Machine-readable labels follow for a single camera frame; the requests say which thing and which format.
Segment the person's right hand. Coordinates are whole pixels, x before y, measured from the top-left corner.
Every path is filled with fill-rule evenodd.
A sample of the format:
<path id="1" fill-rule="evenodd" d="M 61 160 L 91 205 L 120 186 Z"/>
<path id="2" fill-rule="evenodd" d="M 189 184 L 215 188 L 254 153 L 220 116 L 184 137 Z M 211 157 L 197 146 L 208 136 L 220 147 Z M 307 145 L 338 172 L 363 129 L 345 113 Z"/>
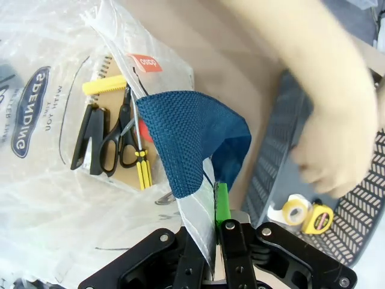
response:
<path id="1" fill-rule="evenodd" d="M 303 181 L 335 198 L 352 190 L 371 164 L 377 120 L 376 105 L 314 107 L 291 152 Z"/>

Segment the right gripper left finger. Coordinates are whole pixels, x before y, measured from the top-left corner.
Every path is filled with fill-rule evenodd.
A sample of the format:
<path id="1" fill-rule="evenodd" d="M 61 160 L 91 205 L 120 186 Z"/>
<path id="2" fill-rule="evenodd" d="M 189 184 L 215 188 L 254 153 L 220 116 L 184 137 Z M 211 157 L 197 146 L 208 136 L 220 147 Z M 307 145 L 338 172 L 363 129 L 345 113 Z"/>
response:
<path id="1" fill-rule="evenodd" d="M 209 267 L 186 228 L 161 228 L 84 279 L 79 288 L 201 288 Z"/>

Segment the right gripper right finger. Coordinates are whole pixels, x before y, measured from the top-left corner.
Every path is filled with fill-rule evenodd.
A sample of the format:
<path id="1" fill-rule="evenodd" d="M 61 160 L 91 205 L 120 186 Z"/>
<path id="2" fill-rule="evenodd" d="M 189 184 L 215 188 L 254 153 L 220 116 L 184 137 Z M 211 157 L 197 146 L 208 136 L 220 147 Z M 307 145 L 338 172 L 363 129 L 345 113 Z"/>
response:
<path id="1" fill-rule="evenodd" d="M 354 288 L 357 275 L 281 226 L 258 228 L 231 217 L 227 185 L 215 184 L 215 222 L 228 288 L 269 288 L 255 268 L 289 288 Z"/>

